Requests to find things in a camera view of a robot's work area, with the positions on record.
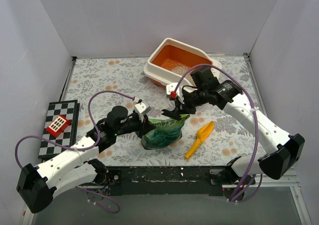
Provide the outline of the green cat litter bag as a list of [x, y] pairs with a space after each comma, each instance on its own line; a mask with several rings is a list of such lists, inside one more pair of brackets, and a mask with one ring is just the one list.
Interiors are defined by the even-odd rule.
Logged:
[[144, 149], [154, 150], [167, 147], [182, 138], [182, 128], [189, 114], [182, 114], [181, 120], [169, 119], [149, 119], [155, 129], [148, 132], [141, 138]]

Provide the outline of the yellow plastic litter scoop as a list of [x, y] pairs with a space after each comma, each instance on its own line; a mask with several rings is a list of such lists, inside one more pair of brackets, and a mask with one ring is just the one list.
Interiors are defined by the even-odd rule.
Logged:
[[188, 152], [184, 156], [186, 159], [190, 159], [192, 157], [192, 155], [196, 152], [199, 146], [208, 138], [208, 136], [211, 134], [213, 129], [214, 129], [214, 122], [211, 121], [197, 131], [196, 140], [194, 144], [191, 146], [191, 148], [188, 150]]

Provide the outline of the small black plastic clip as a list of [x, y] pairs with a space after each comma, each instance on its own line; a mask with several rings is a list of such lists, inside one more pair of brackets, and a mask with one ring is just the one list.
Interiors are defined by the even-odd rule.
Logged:
[[171, 119], [175, 119], [175, 120], [182, 120], [182, 117], [184, 115], [188, 115], [187, 112], [185, 112], [184, 110], [180, 110], [179, 108], [175, 108], [171, 111], [167, 110], [167, 109], [163, 109], [162, 110], [162, 115], [167, 116]]

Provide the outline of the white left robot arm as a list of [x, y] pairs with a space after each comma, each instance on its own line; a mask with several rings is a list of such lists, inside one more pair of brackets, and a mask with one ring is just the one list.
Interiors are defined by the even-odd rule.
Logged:
[[134, 132], [142, 137], [155, 129], [147, 116], [150, 110], [145, 102], [136, 104], [131, 114], [125, 107], [115, 106], [96, 128], [67, 150], [36, 166], [23, 166], [16, 190], [30, 211], [44, 210], [55, 197], [78, 185], [103, 184], [107, 169], [94, 156], [115, 144], [119, 135]]

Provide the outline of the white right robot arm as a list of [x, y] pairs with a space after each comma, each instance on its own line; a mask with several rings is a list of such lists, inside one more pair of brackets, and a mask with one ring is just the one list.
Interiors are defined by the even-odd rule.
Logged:
[[216, 175], [216, 179], [237, 184], [248, 175], [265, 174], [280, 179], [300, 158], [305, 139], [300, 134], [291, 135], [269, 120], [258, 108], [238, 82], [232, 77], [219, 82], [213, 76], [212, 65], [199, 64], [188, 70], [195, 83], [191, 92], [181, 84], [170, 83], [166, 95], [175, 103], [172, 111], [162, 114], [180, 120], [182, 114], [194, 114], [204, 104], [217, 106], [235, 118], [255, 137], [251, 157], [239, 156], [231, 160]]

